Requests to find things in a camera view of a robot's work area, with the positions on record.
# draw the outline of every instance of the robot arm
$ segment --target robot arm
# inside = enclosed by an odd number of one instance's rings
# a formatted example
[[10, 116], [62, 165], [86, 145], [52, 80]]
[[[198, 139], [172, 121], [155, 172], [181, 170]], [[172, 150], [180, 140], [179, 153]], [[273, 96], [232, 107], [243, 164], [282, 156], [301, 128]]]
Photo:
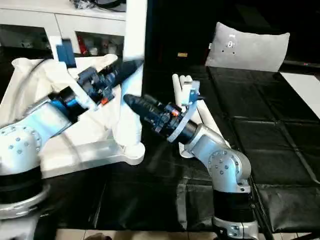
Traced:
[[38, 152], [79, 115], [112, 100], [112, 89], [143, 61], [106, 63], [87, 68], [73, 86], [50, 93], [30, 106], [22, 119], [0, 129], [0, 220], [27, 215], [46, 197]]
[[164, 105], [148, 95], [142, 98], [127, 94], [124, 100], [156, 133], [169, 142], [184, 144], [185, 150], [205, 165], [212, 178], [212, 221], [218, 236], [257, 240], [258, 222], [250, 207], [250, 162], [244, 154], [228, 147], [218, 133], [190, 120], [198, 98], [196, 92], [190, 93], [193, 99], [185, 113], [173, 103]]

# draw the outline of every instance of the tiled floor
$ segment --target tiled floor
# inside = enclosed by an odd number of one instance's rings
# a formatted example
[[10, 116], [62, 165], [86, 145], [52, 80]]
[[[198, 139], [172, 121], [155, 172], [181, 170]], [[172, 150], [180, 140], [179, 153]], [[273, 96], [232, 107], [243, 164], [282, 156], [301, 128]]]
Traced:
[[[100, 231], [59, 229], [56, 240], [84, 240], [85, 238], [102, 233], [112, 240], [213, 240], [217, 235], [214, 232], [164, 232], [164, 231]], [[274, 240], [291, 240], [308, 233], [275, 233]], [[265, 240], [259, 234], [259, 240]]]

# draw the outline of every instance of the red object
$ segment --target red object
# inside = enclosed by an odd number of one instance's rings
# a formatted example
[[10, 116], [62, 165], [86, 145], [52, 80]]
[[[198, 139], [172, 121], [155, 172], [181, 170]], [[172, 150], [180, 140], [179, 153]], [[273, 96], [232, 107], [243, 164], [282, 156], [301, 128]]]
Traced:
[[81, 36], [77, 36], [77, 38], [78, 38], [78, 44], [79, 44], [79, 48], [80, 48], [80, 53], [81, 54], [87, 54], [88, 50], [86, 48], [84, 40], [82, 39]]
[[179, 115], [179, 112], [178, 112], [176, 109], [174, 109], [174, 110], [171, 112], [171, 114], [176, 117], [176, 116]]
[[107, 102], [108, 102], [108, 98], [102, 98], [102, 100], [101, 100], [101, 104], [102, 105], [106, 105], [107, 104]]

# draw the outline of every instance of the white cushion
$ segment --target white cushion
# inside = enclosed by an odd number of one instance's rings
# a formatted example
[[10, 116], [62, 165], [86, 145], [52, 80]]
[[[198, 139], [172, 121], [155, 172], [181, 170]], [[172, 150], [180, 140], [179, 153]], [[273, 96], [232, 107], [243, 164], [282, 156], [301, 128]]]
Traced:
[[277, 72], [283, 63], [290, 33], [281, 35], [241, 32], [218, 22], [205, 65]]

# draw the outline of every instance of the blue object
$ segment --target blue object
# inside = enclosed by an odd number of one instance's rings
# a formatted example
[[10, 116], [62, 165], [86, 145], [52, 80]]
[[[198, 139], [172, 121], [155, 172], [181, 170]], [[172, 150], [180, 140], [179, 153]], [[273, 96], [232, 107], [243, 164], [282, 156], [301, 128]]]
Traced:
[[56, 52], [59, 62], [65, 62], [68, 69], [77, 67], [70, 39], [62, 39], [62, 45], [56, 46]]

